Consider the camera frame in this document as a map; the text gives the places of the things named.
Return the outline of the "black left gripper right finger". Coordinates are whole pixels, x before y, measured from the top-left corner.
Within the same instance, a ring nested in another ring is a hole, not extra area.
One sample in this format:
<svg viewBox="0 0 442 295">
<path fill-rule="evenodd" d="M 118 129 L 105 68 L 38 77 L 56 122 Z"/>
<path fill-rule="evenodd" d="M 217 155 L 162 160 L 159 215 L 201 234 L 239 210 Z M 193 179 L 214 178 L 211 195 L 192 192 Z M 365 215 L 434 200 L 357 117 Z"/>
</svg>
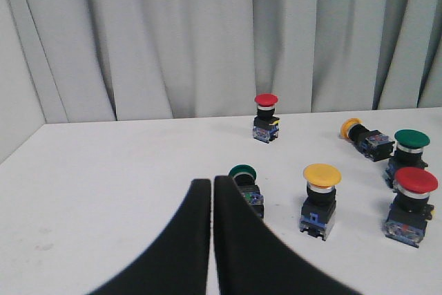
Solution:
<svg viewBox="0 0 442 295">
<path fill-rule="evenodd" d="M 356 294 L 282 242 L 227 175 L 214 179 L 213 236 L 221 294 Z"/>
</svg>

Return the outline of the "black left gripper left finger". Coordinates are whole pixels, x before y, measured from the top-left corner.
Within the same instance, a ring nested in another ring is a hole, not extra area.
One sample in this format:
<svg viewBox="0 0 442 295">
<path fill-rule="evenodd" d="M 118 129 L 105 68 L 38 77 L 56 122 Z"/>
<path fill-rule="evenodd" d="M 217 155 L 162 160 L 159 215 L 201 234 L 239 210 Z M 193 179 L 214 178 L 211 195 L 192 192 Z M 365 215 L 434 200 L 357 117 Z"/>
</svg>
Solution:
<svg viewBox="0 0 442 295">
<path fill-rule="evenodd" d="M 205 294 L 209 264 L 211 181 L 195 179 L 153 243 L 93 294 Z"/>
</svg>

